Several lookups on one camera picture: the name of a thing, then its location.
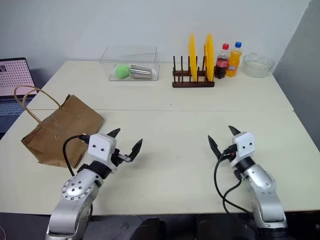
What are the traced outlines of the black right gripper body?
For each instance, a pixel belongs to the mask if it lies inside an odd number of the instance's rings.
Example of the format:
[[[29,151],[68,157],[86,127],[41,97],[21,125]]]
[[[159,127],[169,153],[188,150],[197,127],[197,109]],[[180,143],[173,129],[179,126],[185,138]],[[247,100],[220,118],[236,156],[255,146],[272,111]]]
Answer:
[[[223,151],[222,159],[233,161],[236,158],[236,152],[237,152],[237,145],[232,144]]]

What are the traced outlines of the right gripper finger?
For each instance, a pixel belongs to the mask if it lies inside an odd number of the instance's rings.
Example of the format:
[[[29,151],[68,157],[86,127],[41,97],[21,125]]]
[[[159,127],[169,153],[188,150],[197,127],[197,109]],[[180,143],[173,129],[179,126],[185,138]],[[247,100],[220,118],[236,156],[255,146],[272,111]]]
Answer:
[[[209,142],[209,146],[210,146],[211,150],[213,151],[214,155],[217,158],[219,158],[220,155],[221,155],[221,152],[218,149],[217,143],[215,142],[215,140],[210,135],[208,135],[207,137],[208,137],[208,142]]]
[[[239,131],[237,128],[235,128],[234,126],[232,125],[229,125],[228,126],[229,130],[231,131],[232,135],[235,137],[239,134],[241,134],[241,131]]]

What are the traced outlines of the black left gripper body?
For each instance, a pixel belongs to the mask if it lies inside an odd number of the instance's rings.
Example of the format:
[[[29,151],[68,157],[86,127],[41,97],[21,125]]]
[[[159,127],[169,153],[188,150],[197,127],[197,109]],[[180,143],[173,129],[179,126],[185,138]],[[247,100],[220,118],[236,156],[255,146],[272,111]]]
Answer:
[[[119,149],[115,149],[114,153],[113,153],[113,164],[118,167],[120,164],[122,164],[123,162],[126,163],[130,163],[133,160],[127,156],[127,155],[123,155],[120,153]]]

